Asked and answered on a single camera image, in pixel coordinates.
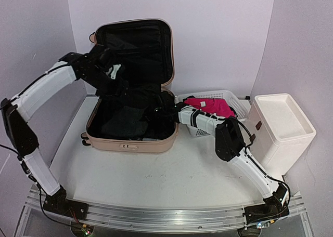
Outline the beige hard-shell suitcase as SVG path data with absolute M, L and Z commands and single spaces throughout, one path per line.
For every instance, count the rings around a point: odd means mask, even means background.
M 100 26 L 89 38 L 95 45 L 109 47 L 117 62 L 125 66 L 120 77 L 129 82 L 129 90 L 118 99 L 98 96 L 85 132 L 81 134 L 82 144 L 106 151 L 162 153 L 169 150 L 178 133 L 177 123 L 148 123 L 148 129 L 141 137 L 160 141 L 130 141 L 100 132 L 103 113 L 107 109 L 121 106 L 147 109 L 152 104 L 153 95 L 162 91 L 173 94 L 168 90 L 175 72 L 169 24 L 160 19 L 114 22 Z

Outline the magenta red cloth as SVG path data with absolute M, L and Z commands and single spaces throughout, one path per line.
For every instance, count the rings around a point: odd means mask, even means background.
M 230 110 L 226 100 L 223 98 L 188 97 L 183 102 L 203 112 L 216 114 L 217 116 L 222 117 L 232 116 L 232 111 Z

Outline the white perforated plastic basket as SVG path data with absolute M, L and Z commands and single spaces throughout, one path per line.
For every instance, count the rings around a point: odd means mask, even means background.
M 217 116 L 233 115 L 242 123 L 248 117 L 246 107 L 229 90 L 177 95 L 176 102 L 189 102 L 196 109 Z

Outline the white plastic storage bin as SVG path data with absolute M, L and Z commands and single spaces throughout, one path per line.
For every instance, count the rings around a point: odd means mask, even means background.
M 285 175 L 316 136 L 316 130 L 287 93 L 255 96 L 246 127 L 255 134 L 250 151 L 273 177 Z

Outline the dark grey dotted garment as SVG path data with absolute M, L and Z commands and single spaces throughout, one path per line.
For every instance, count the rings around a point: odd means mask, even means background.
M 100 132 L 112 138 L 135 138 L 142 136 L 148 129 L 144 119 L 145 109 L 121 106 L 107 109 L 103 113 Z

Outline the black white splattered jeans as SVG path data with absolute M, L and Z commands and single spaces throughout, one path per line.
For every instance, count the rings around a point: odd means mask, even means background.
M 232 111 L 232 117 L 234 117 L 234 118 L 238 118 L 238 114 L 237 114 L 237 112 L 235 111 L 235 109 L 234 109 L 233 107 L 231 107 L 231 106 L 229 106 L 229 108 L 230 108 L 230 110 Z

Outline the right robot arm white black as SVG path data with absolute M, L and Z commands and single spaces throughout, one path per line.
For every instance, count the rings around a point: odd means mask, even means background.
M 202 130 L 215 139 L 215 153 L 225 162 L 240 169 L 263 196 L 262 213 L 273 218 L 287 209 L 289 186 L 271 177 L 250 152 L 242 136 L 245 125 L 224 99 L 190 96 L 176 103 L 167 93 L 153 95 L 156 104 L 153 118 L 166 117 L 175 123 Z

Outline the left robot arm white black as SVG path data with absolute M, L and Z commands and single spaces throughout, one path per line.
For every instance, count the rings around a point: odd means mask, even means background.
M 69 52 L 22 91 L 2 101 L 4 125 L 14 151 L 28 176 L 52 196 L 49 205 L 60 215 L 70 210 L 70 203 L 57 194 L 63 188 L 42 155 L 32 121 L 59 92 L 77 81 L 90 84 L 104 96 L 122 94 L 126 90 L 120 77 L 122 68 L 116 51 L 107 46 L 95 45 L 85 54 Z

